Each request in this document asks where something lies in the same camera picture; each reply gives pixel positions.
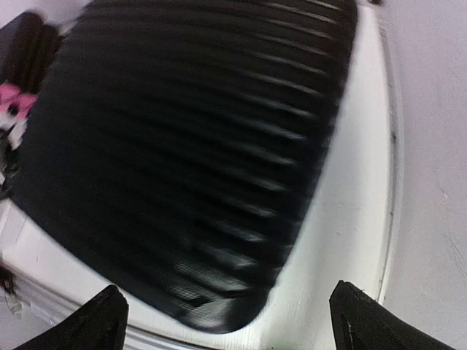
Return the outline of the black ribbed hard-shell suitcase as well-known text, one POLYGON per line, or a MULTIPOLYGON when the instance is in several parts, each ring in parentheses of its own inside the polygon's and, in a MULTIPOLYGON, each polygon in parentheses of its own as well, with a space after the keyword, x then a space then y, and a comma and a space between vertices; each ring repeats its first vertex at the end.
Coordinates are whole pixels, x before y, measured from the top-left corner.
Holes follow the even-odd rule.
POLYGON ((20 144, 15 205, 194 330, 263 309, 319 181, 354 1, 92 1, 20 144))

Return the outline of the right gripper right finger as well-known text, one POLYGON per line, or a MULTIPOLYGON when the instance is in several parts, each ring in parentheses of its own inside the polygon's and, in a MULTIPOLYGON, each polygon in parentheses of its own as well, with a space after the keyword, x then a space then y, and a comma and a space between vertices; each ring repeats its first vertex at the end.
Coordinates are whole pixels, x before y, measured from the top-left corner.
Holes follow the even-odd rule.
POLYGON ((338 282, 329 304, 337 350, 450 349, 402 321, 348 281, 338 282))

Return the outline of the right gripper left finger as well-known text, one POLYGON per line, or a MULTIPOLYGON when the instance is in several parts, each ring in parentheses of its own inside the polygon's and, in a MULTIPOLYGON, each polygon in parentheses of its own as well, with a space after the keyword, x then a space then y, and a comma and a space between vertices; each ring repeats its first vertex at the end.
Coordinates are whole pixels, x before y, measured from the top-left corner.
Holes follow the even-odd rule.
POLYGON ((124 346, 128 303, 109 285, 61 323, 18 346, 20 350, 120 350, 124 346))

